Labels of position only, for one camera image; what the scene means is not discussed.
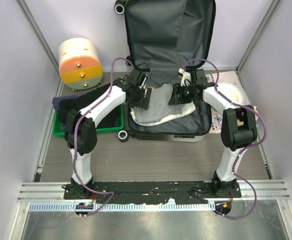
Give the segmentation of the grey garment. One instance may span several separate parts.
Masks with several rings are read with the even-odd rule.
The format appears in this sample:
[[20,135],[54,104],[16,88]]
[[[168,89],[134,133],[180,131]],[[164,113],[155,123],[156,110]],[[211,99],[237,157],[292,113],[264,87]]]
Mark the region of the grey garment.
[[164,84],[152,90],[148,110],[136,108],[135,117],[138,123],[154,123],[161,119],[182,113],[182,105],[168,105],[173,86]]

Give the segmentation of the black garment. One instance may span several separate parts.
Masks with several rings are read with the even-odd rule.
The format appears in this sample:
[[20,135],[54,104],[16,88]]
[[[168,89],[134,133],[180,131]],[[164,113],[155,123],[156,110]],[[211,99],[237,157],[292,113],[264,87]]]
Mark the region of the black garment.
[[[110,84],[103,85],[87,93],[78,93],[67,96],[66,100],[60,102],[58,120],[61,123],[61,129],[65,129],[66,118],[70,110],[79,111],[101,97],[110,87]],[[98,125],[98,129],[113,128],[119,126],[119,117],[121,115],[120,107],[113,109]]]

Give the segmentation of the white black space suitcase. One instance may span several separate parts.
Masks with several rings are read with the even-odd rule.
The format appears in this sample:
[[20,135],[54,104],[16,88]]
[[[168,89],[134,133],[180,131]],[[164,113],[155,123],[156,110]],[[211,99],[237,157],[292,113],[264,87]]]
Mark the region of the white black space suitcase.
[[[154,93],[165,84],[178,84],[181,67],[206,82],[202,65],[213,34],[213,0],[118,0],[114,11],[125,17],[128,60],[147,74],[147,85]],[[211,107],[201,99],[162,121],[142,123],[135,110],[128,113],[132,135],[144,140],[199,142],[211,124]]]

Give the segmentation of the round mini drawer cabinet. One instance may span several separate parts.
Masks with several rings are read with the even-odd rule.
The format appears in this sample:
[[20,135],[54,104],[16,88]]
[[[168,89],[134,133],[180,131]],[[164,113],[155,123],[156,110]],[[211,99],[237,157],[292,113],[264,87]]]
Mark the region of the round mini drawer cabinet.
[[58,48],[59,75],[74,91],[101,85],[103,69],[94,43],[86,38],[65,40]]

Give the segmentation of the white garment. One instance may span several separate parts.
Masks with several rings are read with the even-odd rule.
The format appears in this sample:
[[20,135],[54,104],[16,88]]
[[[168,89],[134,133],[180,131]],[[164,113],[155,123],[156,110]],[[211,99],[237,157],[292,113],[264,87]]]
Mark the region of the white garment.
[[152,127],[185,117],[196,110],[193,102],[187,104],[168,105],[167,103],[152,103],[147,110],[131,108],[130,115],[135,123],[144,127]]

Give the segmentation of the purple garment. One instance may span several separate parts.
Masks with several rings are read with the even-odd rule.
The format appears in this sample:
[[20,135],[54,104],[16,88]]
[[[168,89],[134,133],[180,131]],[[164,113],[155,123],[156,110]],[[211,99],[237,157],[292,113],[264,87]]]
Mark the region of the purple garment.
[[67,99],[67,96],[58,96],[58,97],[54,97],[52,99],[52,105],[53,105],[53,108],[55,111],[59,111],[60,109],[60,102],[62,100],[66,100]]

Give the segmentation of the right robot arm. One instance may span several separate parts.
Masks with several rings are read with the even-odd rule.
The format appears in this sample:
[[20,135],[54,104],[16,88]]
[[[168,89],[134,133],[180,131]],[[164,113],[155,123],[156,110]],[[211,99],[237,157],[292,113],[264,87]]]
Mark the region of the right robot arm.
[[246,105],[241,88],[230,82],[207,82],[199,71],[178,70],[180,83],[173,85],[170,105],[189,103],[194,99],[209,104],[222,115],[221,140],[224,151],[219,167],[214,172],[211,191],[224,197],[235,189],[238,165],[250,146],[257,139],[254,108]]

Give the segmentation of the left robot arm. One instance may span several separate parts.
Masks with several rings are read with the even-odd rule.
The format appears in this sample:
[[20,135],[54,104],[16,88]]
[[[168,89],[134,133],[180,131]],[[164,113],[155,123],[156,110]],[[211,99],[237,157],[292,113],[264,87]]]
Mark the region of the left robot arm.
[[72,154],[72,181],[77,184],[75,194],[85,200],[92,195],[90,171],[91,152],[97,144],[96,128],[116,107],[126,103],[130,107],[148,109],[151,89],[146,88],[146,73],[133,69],[130,75],[113,81],[94,102],[80,110],[69,111],[64,138]]

